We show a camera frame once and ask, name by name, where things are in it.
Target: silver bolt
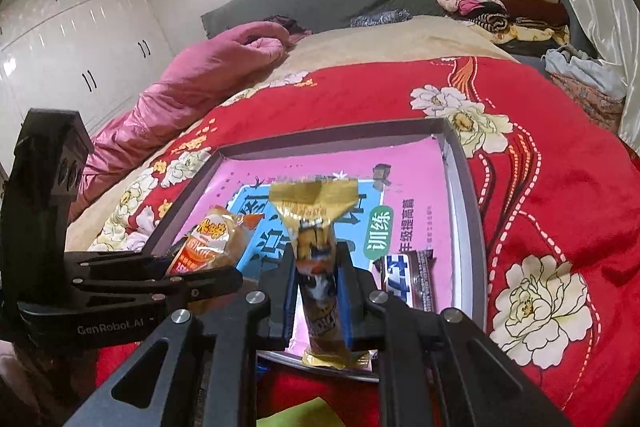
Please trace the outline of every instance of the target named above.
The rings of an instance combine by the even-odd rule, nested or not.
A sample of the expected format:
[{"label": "silver bolt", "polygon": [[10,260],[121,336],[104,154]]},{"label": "silver bolt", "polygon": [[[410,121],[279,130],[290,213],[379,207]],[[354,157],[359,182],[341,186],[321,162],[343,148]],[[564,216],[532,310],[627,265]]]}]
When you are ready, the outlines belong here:
[{"label": "silver bolt", "polygon": [[176,310],[171,314],[171,320],[176,324],[183,324],[191,318],[188,310]]},{"label": "silver bolt", "polygon": [[369,294],[369,300],[375,304],[384,304],[389,300],[389,294],[380,290],[374,290]]},{"label": "silver bolt", "polygon": [[247,293],[245,298],[249,304],[260,304],[267,298],[267,295],[260,291],[255,291]]},{"label": "silver bolt", "polygon": [[442,312],[442,316],[447,322],[455,324],[460,322],[464,315],[460,310],[457,310],[455,308],[447,308]]}]

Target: black door handle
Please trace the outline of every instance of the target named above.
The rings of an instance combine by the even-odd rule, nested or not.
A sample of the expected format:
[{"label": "black door handle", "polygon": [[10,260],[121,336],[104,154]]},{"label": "black door handle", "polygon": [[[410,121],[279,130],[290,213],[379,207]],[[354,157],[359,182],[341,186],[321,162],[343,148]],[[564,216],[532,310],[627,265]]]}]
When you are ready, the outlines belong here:
[{"label": "black door handle", "polygon": [[86,70],[86,72],[87,72],[87,73],[89,73],[89,76],[91,77],[91,81],[94,83],[94,87],[95,87],[95,89],[98,89],[98,86],[97,86],[97,84],[95,83],[94,76],[91,74],[91,71]]},{"label": "black door handle", "polygon": [[92,92],[91,91],[91,85],[89,84],[89,81],[86,79],[86,75],[84,73],[82,74],[82,77],[84,78],[84,81],[86,83],[86,87],[89,88],[89,92]]}]

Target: floral blanket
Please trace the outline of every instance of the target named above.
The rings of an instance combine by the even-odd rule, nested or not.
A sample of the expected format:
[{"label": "floral blanket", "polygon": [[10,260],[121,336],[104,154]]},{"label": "floral blanket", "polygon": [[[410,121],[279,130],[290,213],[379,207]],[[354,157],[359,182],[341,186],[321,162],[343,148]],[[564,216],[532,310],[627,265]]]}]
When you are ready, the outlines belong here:
[{"label": "floral blanket", "polygon": [[142,245],[219,146],[421,116],[447,118],[469,161],[491,338],[576,426],[604,425],[640,367],[640,174],[616,137],[526,66],[360,64],[245,90],[148,166],[93,247]]}]

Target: beige bed sheet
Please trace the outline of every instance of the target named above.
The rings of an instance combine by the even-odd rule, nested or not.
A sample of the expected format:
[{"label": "beige bed sheet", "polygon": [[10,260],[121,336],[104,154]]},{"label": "beige bed sheet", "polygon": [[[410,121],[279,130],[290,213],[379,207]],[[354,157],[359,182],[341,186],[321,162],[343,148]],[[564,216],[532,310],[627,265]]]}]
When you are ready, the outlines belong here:
[{"label": "beige bed sheet", "polygon": [[[457,21],[444,17],[417,16],[403,23],[346,28],[311,35],[289,52],[286,60],[270,74],[268,80],[299,71],[363,62],[406,62],[470,55],[514,60],[511,55]],[[163,147],[154,156],[165,149]],[[110,188],[69,225],[66,251],[83,251],[89,247],[127,186],[148,163],[149,160],[145,161],[140,168]]]}]

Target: rolled pink comforter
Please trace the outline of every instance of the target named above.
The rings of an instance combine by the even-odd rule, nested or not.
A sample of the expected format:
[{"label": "rolled pink comforter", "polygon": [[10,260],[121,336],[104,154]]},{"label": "rolled pink comforter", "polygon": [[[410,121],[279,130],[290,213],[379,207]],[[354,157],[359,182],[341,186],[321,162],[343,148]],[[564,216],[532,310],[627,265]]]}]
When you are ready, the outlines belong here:
[{"label": "rolled pink comforter", "polygon": [[272,22],[236,26],[187,48],[131,111],[111,120],[92,140],[70,220],[147,157],[213,107],[247,87],[251,74],[282,58],[289,32]]}]

